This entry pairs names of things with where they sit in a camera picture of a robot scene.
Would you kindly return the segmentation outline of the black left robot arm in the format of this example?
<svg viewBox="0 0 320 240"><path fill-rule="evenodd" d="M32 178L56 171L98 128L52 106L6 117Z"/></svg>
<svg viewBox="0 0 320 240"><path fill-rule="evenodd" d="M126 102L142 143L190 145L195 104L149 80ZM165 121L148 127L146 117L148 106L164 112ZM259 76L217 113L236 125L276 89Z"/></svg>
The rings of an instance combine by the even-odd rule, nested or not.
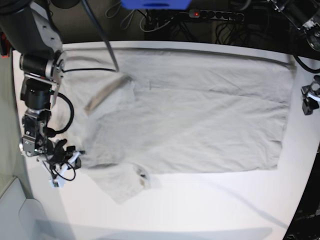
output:
<svg viewBox="0 0 320 240"><path fill-rule="evenodd" d="M320 3L316 0L271 0L272 7L284 15L292 26L306 38L308 45L316 52L320 51ZM320 84L320 70L307 66L297 54L295 61L306 72L313 74L309 85L301 88L302 111L311 115L320 108L320 89L314 86Z"/></svg>

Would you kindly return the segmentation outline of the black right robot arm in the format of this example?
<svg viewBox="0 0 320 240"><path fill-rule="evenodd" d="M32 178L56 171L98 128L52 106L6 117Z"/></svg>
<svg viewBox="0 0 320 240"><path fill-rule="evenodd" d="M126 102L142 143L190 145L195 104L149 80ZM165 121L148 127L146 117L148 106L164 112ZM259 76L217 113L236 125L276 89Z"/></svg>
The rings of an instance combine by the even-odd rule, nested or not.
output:
<svg viewBox="0 0 320 240"><path fill-rule="evenodd" d="M66 139L52 142L56 135L71 126L75 110L71 101L59 92L66 55L60 34L51 22L50 12L33 0L2 0L0 29L21 56L19 67L24 79L20 99L27 110L22 117L22 151L28 156L43 157L43 163L55 180L66 170L78 169L80 152L75 146L64 148ZM70 117L60 130L48 127L57 98L69 106Z"/></svg>

